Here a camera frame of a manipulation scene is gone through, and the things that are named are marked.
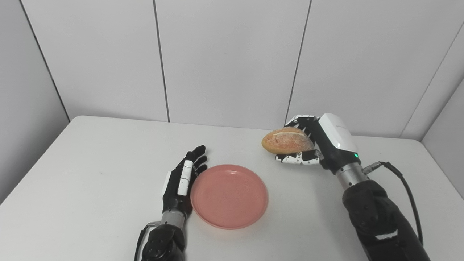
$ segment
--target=bread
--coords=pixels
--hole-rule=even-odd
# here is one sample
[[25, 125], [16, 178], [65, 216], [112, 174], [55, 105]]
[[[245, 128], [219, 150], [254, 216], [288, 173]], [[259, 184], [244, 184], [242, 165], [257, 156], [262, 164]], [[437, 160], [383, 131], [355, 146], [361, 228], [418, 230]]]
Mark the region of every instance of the bread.
[[263, 138], [261, 144], [273, 154], [290, 154], [313, 149], [308, 136], [299, 128], [294, 127], [271, 131]]

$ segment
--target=white table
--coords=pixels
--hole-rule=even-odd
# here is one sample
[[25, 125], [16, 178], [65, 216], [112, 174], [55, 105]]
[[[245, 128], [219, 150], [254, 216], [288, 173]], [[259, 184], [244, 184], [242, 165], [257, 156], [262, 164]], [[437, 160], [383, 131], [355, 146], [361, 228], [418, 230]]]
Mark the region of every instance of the white table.
[[[268, 130], [77, 117], [0, 205], [2, 261], [131, 261], [140, 230], [161, 218], [166, 173], [200, 144], [208, 165], [256, 172], [269, 206], [255, 224], [221, 230], [188, 219], [188, 261], [367, 260], [342, 205], [343, 190], [320, 166], [286, 165], [261, 147]], [[392, 162], [409, 182], [432, 260], [464, 258], [464, 201], [417, 141], [354, 137], [364, 165]], [[399, 179], [380, 183], [415, 227]]]

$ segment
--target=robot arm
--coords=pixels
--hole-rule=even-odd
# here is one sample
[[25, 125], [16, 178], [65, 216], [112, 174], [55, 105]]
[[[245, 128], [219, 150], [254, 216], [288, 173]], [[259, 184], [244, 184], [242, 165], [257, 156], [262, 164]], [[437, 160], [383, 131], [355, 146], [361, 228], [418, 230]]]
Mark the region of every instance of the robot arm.
[[204, 145], [189, 151], [171, 171], [163, 195], [163, 216], [140, 232], [134, 261], [184, 261], [186, 241], [182, 228], [192, 212], [190, 190], [196, 177], [207, 169]]
[[303, 130], [315, 148], [277, 155], [276, 160], [301, 165], [319, 163], [337, 176], [345, 189], [343, 205], [370, 261], [430, 261], [421, 240], [399, 208], [386, 191], [367, 176], [381, 165], [391, 169], [390, 163], [378, 162], [363, 168], [349, 130], [334, 114], [297, 115], [285, 126]]

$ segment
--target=cable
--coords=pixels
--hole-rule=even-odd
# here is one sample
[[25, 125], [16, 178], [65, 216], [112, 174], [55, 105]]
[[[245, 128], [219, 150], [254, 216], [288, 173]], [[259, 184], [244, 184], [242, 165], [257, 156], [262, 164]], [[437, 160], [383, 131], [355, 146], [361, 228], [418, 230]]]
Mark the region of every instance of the cable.
[[414, 219], [416, 220], [417, 237], [419, 238], [420, 244], [424, 245], [424, 239], [422, 236], [422, 226], [420, 225], [419, 213], [417, 211], [416, 202], [414, 201], [414, 197], [412, 196], [411, 189], [409, 188], [409, 185], [407, 184], [406, 179], [403, 177], [403, 174], [397, 168], [395, 168], [395, 166], [393, 166], [390, 162], [380, 161], [380, 164], [383, 165], [385, 168], [389, 169], [391, 172], [393, 172], [398, 178], [400, 178], [401, 182], [405, 186], [407, 195], [409, 197], [409, 201], [411, 202], [411, 208], [412, 208], [412, 212], [414, 213]]

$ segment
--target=white wall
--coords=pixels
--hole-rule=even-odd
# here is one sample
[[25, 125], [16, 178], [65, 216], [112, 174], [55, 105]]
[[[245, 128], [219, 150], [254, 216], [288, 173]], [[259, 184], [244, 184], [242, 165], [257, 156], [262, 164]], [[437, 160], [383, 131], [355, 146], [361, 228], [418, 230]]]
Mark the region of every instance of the white wall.
[[157, 0], [171, 121], [284, 124], [308, 0]]
[[0, 1], [0, 203], [68, 124], [26, 16]]
[[152, 0], [23, 2], [71, 118], [274, 129], [332, 112], [420, 140], [464, 77], [461, 0], [156, 0], [157, 24]]
[[461, 0], [313, 1], [289, 117], [332, 112], [354, 134], [400, 137], [463, 21]]
[[425, 135], [422, 143], [464, 197], [464, 81]]
[[166, 121], [151, 0], [22, 0], [71, 119]]
[[464, 29], [460, 31], [400, 138], [422, 140], [464, 79]]

